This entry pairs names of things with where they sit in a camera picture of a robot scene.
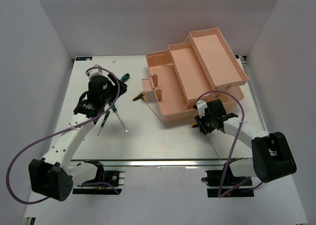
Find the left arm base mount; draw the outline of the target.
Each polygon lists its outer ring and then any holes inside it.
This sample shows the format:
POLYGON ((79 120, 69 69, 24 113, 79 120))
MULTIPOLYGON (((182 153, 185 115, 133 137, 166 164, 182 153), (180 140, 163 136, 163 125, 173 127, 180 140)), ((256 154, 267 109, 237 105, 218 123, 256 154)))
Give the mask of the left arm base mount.
POLYGON ((104 166, 96 160, 85 160, 69 167, 73 177, 73 194, 120 195, 124 185, 125 170, 113 166, 104 166))

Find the green flathead screwdriver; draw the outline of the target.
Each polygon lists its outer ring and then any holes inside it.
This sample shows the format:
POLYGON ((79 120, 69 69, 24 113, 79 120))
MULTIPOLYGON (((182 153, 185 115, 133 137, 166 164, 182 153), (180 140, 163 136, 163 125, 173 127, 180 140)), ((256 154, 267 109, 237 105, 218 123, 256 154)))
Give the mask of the green flathead screwdriver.
POLYGON ((124 128, 125 132, 128 133, 128 129, 126 128, 124 122, 122 121, 121 117, 119 116, 118 110, 117 110, 115 105, 112 106, 112 110, 116 114, 117 118, 119 119, 119 121, 120 121, 122 127, 124 128))

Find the yellow T-handle hex key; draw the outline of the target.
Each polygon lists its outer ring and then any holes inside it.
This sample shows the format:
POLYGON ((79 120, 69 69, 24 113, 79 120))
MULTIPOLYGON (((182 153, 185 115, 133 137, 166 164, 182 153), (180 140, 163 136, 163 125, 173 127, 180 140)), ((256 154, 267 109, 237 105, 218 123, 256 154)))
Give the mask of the yellow T-handle hex key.
MULTIPOLYGON (((198 124, 197 123, 194 123, 190 126, 191 129, 198 129, 198 124)), ((209 136, 209 135, 203 135, 203 137, 205 138, 205 141, 208 142, 210 144, 210 146, 212 147, 212 149, 215 151, 215 154, 216 156, 218 157, 218 160, 222 163, 222 159, 221 157, 219 156, 219 153, 218 151, 216 150, 216 147, 214 146, 213 144, 213 141, 212 141, 212 136, 209 136)))
POLYGON ((147 103, 145 98, 145 92, 141 92, 140 94, 136 95, 132 98, 132 102, 142 100, 143 103, 146 104, 146 106, 151 110, 151 112, 158 118, 158 120, 165 126, 164 122, 160 119, 160 117, 156 114, 156 112, 150 107, 150 105, 147 103))

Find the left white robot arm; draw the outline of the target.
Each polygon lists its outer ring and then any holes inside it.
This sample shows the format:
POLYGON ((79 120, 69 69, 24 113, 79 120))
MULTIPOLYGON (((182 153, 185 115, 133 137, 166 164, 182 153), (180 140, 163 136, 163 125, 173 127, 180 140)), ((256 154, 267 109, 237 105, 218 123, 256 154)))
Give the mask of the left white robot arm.
POLYGON ((103 164, 85 160, 73 168, 69 164, 88 132, 96 125, 97 116, 105 112, 116 98, 127 91, 127 77, 119 81, 112 75, 88 73, 88 90, 79 98, 74 109, 70 131, 61 134, 58 141, 40 159, 29 164, 32 190, 58 201, 64 201, 73 187, 84 184, 99 185, 104 181, 103 164))

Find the large green screwdriver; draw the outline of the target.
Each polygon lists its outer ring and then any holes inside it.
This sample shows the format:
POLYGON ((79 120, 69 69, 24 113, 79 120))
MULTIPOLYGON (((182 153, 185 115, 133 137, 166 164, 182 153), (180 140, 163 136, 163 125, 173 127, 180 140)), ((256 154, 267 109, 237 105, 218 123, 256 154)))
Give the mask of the large green screwdriver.
POLYGON ((125 82, 127 82, 129 79, 130 79, 130 74, 129 74, 129 73, 126 73, 126 74, 124 74, 124 75, 121 77, 120 81, 123 82, 123 83, 125 83, 125 82))

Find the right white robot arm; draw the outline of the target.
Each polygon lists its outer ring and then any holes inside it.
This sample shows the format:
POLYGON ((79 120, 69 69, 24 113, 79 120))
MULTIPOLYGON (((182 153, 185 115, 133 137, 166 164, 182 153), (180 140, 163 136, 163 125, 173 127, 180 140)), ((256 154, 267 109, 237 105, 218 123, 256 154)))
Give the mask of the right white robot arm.
POLYGON ((223 168, 223 180, 236 184, 241 177, 256 177, 263 183, 292 175, 297 165, 286 136, 281 132, 269 133, 243 121, 235 113, 227 113, 221 100, 199 100, 194 109, 200 132, 207 135, 215 130, 234 137, 252 151, 250 159, 228 160, 223 168))

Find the pink plastic toolbox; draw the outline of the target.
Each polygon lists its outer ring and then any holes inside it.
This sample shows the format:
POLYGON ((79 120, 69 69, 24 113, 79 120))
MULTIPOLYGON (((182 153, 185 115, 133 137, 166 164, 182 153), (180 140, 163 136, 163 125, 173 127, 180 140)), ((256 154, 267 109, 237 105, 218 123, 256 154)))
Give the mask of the pink plastic toolbox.
POLYGON ((145 93, 153 93, 162 122, 194 117, 198 97, 220 99, 229 110, 244 99, 241 86, 248 76, 219 28, 191 31, 184 42, 146 55, 149 78, 145 93))

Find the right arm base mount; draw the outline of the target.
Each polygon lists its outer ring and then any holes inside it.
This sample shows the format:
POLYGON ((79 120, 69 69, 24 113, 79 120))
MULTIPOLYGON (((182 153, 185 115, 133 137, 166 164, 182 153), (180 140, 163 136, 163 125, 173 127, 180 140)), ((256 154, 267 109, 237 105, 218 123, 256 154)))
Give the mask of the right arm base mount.
MULTIPOLYGON (((222 170, 208 170, 206 171, 206 176, 202 177, 201 181, 206 183, 208 198, 216 198, 218 196, 222 173, 222 170)), ((221 193, 225 193, 228 189, 236 186, 238 183, 241 183, 245 179, 246 177, 234 177, 231 172, 227 172, 225 175, 221 193)), ((225 195, 225 198, 233 197, 254 197, 252 181, 248 180, 239 188, 236 188, 235 190, 225 195)))

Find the small green precision screwdriver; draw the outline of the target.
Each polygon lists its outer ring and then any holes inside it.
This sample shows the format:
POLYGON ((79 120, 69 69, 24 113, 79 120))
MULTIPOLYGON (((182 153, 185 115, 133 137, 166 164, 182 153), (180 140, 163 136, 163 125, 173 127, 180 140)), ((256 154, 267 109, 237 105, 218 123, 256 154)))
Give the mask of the small green precision screwdriver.
POLYGON ((107 119, 108 119, 108 117, 109 117, 109 115, 110 115, 110 111, 107 111, 105 114, 104 114, 104 118, 103 118, 103 120, 102 120, 102 122, 101 122, 101 126, 100 126, 100 130, 99 130, 99 132, 98 132, 98 136, 99 136, 99 134, 101 133, 101 131, 102 131, 102 129, 103 129, 103 127, 104 127, 104 125, 105 125, 105 123, 106 123, 106 121, 107 121, 107 119))

